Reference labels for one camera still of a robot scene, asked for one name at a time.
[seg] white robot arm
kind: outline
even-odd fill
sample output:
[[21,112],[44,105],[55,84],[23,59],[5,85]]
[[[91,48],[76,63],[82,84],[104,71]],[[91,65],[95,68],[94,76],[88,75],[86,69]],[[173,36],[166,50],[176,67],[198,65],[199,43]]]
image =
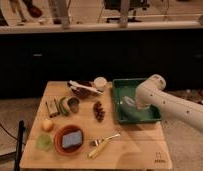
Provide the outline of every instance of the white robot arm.
[[162,113],[174,115],[203,133],[203,106],[163,92],[165,86],[166,81],[157,74],[142,82],[136,88],[135,100],[138,108],[152,104]]

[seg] onion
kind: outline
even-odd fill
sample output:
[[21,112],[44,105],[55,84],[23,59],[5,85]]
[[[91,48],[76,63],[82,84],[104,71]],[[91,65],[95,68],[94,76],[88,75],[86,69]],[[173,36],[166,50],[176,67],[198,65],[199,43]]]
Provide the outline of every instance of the onion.
[[45,119],[42,123],[42,129],[46,132],[49,132],[53,129],[53,121],[51,121],[50,119]]

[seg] handle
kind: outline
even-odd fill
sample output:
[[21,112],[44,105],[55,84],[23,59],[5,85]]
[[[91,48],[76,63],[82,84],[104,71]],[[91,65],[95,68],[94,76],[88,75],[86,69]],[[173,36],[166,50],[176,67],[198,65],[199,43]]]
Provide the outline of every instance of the handle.
[[109,139],[102,141],[93,151],[88,154],[88,157],[91,159],[96,158],[102,152],[102,150],[104,150],[109,141]]
[[106,139],[113,139],[113,138],[115,138],[115,137],[120,137],[121,136],[121,133],[117,133],[117,134],[115,134],[115,135],[113,135],[113,136],[110,136],[110,137],[107,137]]
[[69,81],[69,83],[72,85],[72,86],[75,86],[75,87],[80,87],[80,88],[84,88],[84,89],[87,89],[87,90],[90,90],[92,92],[95,92],[95,93],[98,93],[98,94],[101,94],[102,92],[98,91],[96,88],[94,87],[88,87],[88,86],[84,86],[84,85],[81,85],[75,81]]

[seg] cable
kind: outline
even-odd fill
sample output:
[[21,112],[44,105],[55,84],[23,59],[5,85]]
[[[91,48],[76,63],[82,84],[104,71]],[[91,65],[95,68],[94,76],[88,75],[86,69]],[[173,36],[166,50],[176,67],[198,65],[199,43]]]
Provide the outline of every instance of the cable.
[[15,139],[15,140],[17,140],[17,141],[19,141],[19,139],[18,138],[16,138],[15,136],[13,136],[11,133],[9,133],[3,126],[2,126],[2,124],[0,123],[0,127],[11,137],[11,138],[13,138],[13,139]]

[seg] small bowl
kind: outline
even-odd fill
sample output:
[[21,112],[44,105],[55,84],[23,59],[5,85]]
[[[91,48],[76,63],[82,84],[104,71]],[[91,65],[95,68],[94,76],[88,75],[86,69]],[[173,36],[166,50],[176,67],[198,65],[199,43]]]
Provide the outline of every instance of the small bowl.
[[[64,135],[67,135],[71,132],[76,132],[76,131],[81,131],[81,133],[82,133],[82,144],[79,146],[62,148],[62,137]],[[54,146],[55,146],[56,151],[59,154],[64,155],[64,156],[70,156],[70,155],[74,155],[74,154],[78,153],[81,150],[83,142],[84,142],[83,130],[77,125],[67,125],[67,126],[61,128],[60,130],[57,131],[57,133],[55,134],[55,137],[54,137]]]

